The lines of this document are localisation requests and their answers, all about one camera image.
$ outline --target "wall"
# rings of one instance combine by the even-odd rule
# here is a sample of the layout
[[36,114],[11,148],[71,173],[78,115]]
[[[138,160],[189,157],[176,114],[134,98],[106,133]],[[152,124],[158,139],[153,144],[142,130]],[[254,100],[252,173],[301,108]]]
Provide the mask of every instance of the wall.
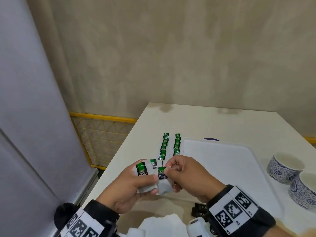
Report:
[[69,111],[277,111],[316,136],[316,0],[28,2]]

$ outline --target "blue and white patterned cup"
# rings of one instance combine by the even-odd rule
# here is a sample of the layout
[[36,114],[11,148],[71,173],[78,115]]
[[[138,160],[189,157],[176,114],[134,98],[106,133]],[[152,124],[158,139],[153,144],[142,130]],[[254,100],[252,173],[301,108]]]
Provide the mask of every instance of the blue and white patterned cup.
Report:
[[294,155],[278,152],[270,160],[267,172],[276,181],[290,184],[304,168],[304,163]]
[[295,177],[289,195],[301,207],[316,211],[316,175],[303,172]]

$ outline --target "yellow wire mesh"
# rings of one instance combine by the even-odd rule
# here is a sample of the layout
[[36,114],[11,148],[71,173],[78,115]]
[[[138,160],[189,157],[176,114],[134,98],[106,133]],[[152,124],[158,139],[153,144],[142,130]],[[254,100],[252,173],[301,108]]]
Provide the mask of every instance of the yellow wire mesh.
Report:
[[107,167],[134,124],[71,116],[93,165]]

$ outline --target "blue floral pattern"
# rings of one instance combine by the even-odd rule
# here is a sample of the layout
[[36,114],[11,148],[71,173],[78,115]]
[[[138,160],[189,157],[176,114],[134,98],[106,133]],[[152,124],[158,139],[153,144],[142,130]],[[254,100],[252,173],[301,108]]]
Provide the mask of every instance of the blue floral pattern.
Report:
[[276,181],[284,184],[289,184],[302,171],[293,170],[282,165],[273,156],[267,167],[267,172]]
[[310,211],[316,210],[316,193],[304,185],[299,176],[293,180],[289,195],[299,206]]

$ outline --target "cup rim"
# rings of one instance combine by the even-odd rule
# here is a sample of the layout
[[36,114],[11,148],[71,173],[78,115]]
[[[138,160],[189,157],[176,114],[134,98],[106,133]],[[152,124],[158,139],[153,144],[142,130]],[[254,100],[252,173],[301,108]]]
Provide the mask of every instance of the cup rim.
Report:
[[[294,159],[297,159],[297,160],[302,164],[303,168],[302,168],[302,169],[295,169],[295,168],[288,167],[287,165],[283,164],[282,162],[280,162],[280,161],[275,157],[275,155],[278,154],[278,153],[280,153],[280,154],[285,154],[285,155],[289,155],[289,156],[291,156],[291,157],[294,157]],[[282,165],[283,167],[286,167],[286,168],[288,168],[288,169],[290,169],[290,170],[303,171],[303,170],[305,169],[305,164],[304,164],[304,162],[301,161],[299,158],[297,158],[295,155],[292,155],[292,154],[290,154],[290,153],[279,151],[279,152],[276,152],[276,153],[273,155],[273,157],[274,157],[275,160],[278,162],[278,164],[280,164],[280,165]]]
[[315,177],[316,177],[316,174],[310,173],[310,172],[302,172],[302,173],[299,174],[299,179],[300,179],[301,183],[302,183],[307,189],[309,189],[311,192],[313,192],[314,195],[316,195],[316,190],[314,190],[314,189],[312,189],[311,187],[309,187],[309,186],[308,186],[306,183],[304,183],[304,181],[302,180],[301,175],[304,175],[304,174],[312,174],[312,175],[314,175]]

